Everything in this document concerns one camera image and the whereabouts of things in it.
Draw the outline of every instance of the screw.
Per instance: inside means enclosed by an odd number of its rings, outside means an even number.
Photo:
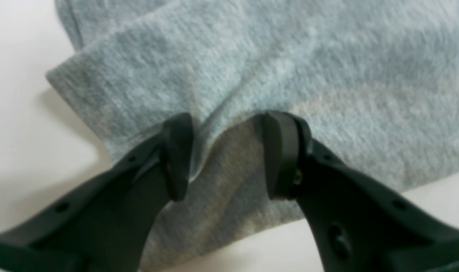
[[[300,185],[302,184],[302,179],[303,175],[300,169],[297,168],[297,171],[295,172],[295,178],[293,179],[293,184],[295,185]]]

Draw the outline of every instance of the gray fabric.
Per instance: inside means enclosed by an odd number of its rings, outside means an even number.
[[[192,183],[142,271],[302,218],[265,195],[252,117],[282,110],[402,191],[459,171],[459,0],[57,0],[77,52],[47,73],[116,162],[194,118]]]

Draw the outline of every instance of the white table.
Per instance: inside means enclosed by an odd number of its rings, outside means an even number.
[[[110,167],[100,140],[45,80],[73,53],[54,0],[0,0],[0,231]],[[459,227],[459,173],[405,196]],[[298,221],[167,272],[321,270],[307,222]]]

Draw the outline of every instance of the hole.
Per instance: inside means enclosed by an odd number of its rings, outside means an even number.
[[[69,203],[64,202],[55,208],[55,212],[57,213],[65,212],[66,210],[69,209],[69,207],[70,207]]]
[[[398,210],[407,210],[407,206],[404,203],[402,203],[402,201],[400,200],[392,201],[392,205],[394,205],[394,207],[397,208]]]
[[[328,239],[336,255],[343,259],[350,257],[350,243],[341,227],[336,225],[331,226],[328,230]]]

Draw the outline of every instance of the black plastic arm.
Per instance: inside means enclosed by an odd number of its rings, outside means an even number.
[[[188,188],[189,114],[21,224],[0,234],[0,268],[13,272],[136,272],[161,209]]]
[[[294,199],[326,272],[459,272],[459,230],[347,167],[283,112],[263,118],[271,198]]]

